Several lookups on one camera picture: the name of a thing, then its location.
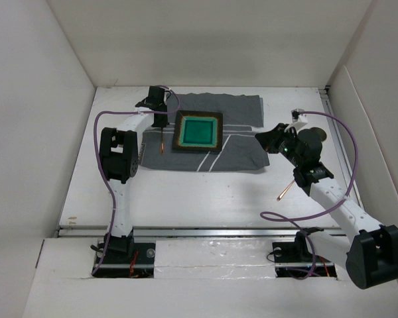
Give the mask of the grey striped cloth napkin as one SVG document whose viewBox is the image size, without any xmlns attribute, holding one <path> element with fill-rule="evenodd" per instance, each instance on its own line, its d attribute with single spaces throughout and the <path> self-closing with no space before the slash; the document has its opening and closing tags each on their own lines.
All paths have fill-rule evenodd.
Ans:
<svg viewBox="0 0 398 318">
<path fill-rule="evenodd" d="M 188 93 L 179 95 L 180 108 L 223 114 L 221 152 L 173 150 L 175 115 L 164 128 L 164 154 L 160 154 L 161 130 L 143 133 L 139 163 L 144 168 L 181 172 L 255 171 L 269 165 L 268 155 L 255 139 L 255 128 L 263 127 L 263 100 L 258 95 Z"/>
</svg>

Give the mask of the copper fork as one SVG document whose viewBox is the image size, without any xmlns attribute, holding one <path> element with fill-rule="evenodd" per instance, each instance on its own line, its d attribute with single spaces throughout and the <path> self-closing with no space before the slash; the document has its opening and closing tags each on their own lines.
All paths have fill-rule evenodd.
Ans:
<svg viewBox="0 0 398 318">
<path fill-rule="evenodd" d="M 165 142 L 164 142 L 164 129 L 161 127 L 161 145 L 160 145 L 160 154 L 163 155 L 165 151 Z"/>
</svg>

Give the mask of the green square ceramic plate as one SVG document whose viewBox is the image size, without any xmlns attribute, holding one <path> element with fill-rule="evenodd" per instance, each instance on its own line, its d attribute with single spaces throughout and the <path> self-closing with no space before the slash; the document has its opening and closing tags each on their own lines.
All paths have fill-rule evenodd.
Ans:
<svg viewBox="0 0 398 318">
<path fill-rule="evenodd" d="M 223 114 L 181 110 L 176 114 L 173 150 L 220 152 Z"/>
</svg>

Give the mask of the metal cup with cork base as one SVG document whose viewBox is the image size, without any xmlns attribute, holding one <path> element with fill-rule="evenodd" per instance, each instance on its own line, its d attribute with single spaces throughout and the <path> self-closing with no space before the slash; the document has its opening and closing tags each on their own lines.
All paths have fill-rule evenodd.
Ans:
<svg viewBox="0 0 398 318">
<path fill-rule="evenodd" d="M 310 129 L 319 136 L 321 142 L 324 142 L 327 139 L 327 134 L 322 128 L 312 127 Z"/>
</svg>

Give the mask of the copper spoon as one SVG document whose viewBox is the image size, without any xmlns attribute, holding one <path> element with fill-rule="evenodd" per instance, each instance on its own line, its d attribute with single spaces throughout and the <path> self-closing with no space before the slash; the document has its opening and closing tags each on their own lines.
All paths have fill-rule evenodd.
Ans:
<svg viewBox="0 0 398 318">
<path fill-rule="evenodd" d="M 282 200 L 282 198 L 286 195 L 286 193 L 291 189 L 291 187 L 295 184 L 295 180 L 293 180 L 276 198 L 277 201 Z"/>
</svg>

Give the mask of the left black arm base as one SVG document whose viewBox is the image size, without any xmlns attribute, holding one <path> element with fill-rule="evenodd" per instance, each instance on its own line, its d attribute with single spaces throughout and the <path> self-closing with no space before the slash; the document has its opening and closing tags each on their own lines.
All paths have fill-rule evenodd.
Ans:
<svg viewBox="0 0 398 318">
<path fill-rule="evenodd" d="M 92 276 L 95 278 L 152 278 L 155 269 L 156 244 L 135 242 L 128 237 L 107 238 L 90 248 L 96 253 Z"/>
</svg>

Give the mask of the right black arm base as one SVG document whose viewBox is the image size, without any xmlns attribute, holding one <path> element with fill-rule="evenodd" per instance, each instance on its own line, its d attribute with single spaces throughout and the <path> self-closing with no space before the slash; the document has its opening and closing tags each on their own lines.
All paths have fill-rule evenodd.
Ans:
<svg viewBox="0 0 398 318">
<path fill-rule="evenodd" d="M 272 243 L 272 251 L 267 254 L 267 260 L 275 264 L 277 278 L 294 278 L 301 280 L 314 269 L 309 278 L 337 278 L 336 268 L 333 262 L 321 257 L 313 256 L 311 247 L 305 234 L 321 231 L 318 227 L 305 228 L 299 230 L 293 241 Z"/>
</svg>

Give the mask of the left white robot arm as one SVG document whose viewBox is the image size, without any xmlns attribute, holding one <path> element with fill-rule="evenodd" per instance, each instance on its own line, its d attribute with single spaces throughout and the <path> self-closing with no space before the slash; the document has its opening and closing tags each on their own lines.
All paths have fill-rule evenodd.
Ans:
<svg viewBox="0 0 398 318">
<path fill-rule="evenodd" d="M 158 85 L 149 88 L 148 96 L 136 104 L 135 111 L 120 112 L 127 118 L 117 127 L 105 127 L 98 133 L 98 121 L 103 115 L 116 111 L 102 111 L 94 121 L 94 148 L 100 175 L 111 194 L 111 221 L 107 230 L 111 239 L 127 238 L 133 230 L 130 211 L 131 181 L 139 166 L 139 149 L 143 133 L 149 128 L 168 125 L 167 97 L 174 91 Z"/>
</svg>

